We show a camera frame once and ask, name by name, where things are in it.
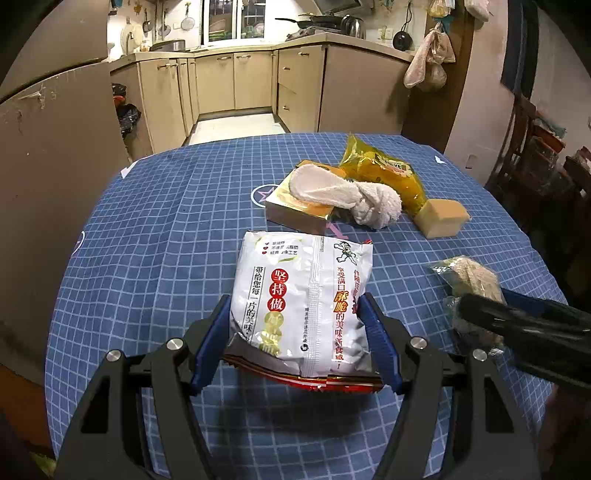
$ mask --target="red circle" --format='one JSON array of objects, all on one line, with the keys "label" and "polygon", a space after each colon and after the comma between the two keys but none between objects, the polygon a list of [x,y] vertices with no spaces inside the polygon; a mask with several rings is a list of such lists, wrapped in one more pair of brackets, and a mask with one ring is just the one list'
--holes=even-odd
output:
[{"label": "red circle", "polygon": [[273,282],[269,285],[269,295],[271,295],[274,299],[280,299],[285,292],[287,291],[287,287],[284,283]]},{"label": "red circle", "polygon": [[270,312],[281,312],[285,308],[285,300],[283,298],[271,298],[267,302],[267,308]]},{"label": "red circle", "polygon": [[278,283],[285,283],[290,276],[282,268],[276,268],[271,273],[271,280]]}]

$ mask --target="white tile floor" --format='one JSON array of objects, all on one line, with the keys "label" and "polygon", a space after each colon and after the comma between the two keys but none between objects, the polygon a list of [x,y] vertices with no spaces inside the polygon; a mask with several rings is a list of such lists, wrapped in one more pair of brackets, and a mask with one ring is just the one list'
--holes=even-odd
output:
[{"label": "white tile floor", "polygon": [[276,124],[272,113],[258,115],[230,116],[204,120],[197,123],[189,145],[229,140],[231,138],[254,137],[257,135],[278,135],[285,131]]}]

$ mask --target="cartoon character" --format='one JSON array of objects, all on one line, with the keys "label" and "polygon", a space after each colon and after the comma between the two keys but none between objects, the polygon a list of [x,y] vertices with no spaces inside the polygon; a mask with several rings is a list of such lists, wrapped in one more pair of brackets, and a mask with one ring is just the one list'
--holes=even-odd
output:
[{"label": "cartoon character", "polygon": [[353,251],[351,250],[351,246],[347,242],[339,242],[338,244],[335,244],[335,248],[343,252],[343,254],[340,257],[337,257],[337,262],[341,263],[349,259],[351,260],[353,265],[357,265],[357,262],[355,261],[357,255],[353,253]]}]

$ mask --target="checkered tablecloth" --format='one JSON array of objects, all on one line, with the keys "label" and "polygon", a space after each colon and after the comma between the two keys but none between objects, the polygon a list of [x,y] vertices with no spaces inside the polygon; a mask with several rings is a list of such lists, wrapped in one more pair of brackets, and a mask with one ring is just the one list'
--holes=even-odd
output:
[{"label": "checkered tablecloth", "polygon": [[[361,135],[413,164],[431,198],[464,204],[470,221],[455,238],[426,240],[405,215],[378,232],[337,223],[351,241],[374,243],[368,283],[383,311],[412,335],[453,347],[441,301],[446,289],[430,262],[460,254],[495,270],[505,288],[564,301],[528,238],[480,185],[430,147],[403,137]],[[59,452],[70,418],[104,354],[154,350],[182,336],[232,292],[247,230],[280,230],[256,205],[302,159],[337,164],[344,134],[288,134],[179,148],[138,162],[96,205],[63,278],[46,362],[47,415]],[[435,161],[439,156],[444,163]],[[530,428],[544,414],[550,385],[499,366]],[[426,473],[440,468],[449,419],[442,401]],[[246,479],[369,479],[396,421],[401,397],[311,393],[220,364],[193,401],[220,473]],[[155,471],[167,473],[154,404],[144,395]]]}]

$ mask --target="bolt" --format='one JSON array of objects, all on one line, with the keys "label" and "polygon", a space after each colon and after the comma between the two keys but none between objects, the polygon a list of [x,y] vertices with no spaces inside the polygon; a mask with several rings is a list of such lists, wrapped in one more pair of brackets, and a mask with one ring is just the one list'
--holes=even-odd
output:
[{"label": "bolt", "polygon": [[480,350],[479,348],[477,348],[476,350],[474,350],[472,352],[472,356],[478,360],[479,362],[483,362],[484,360],[486,360],[488,358],[488,355],[486,354],[486,352],[484,350]]},{"label": "bolt", "polygon": [[410,345],[417,350],[423,350],[427,346],[427,341],[423,337],[412,337]]},{"label": "bolt", "polygon": [[183,346],[183,339],[182,338],[172,338],[166,343],[166,348],[168,350],[179,350]]},{"label": "bolt", "polygon": [[111,350],[107,353],[107,361],[108,362],[116,362],[121,358],[121,351],[119,350]]}]

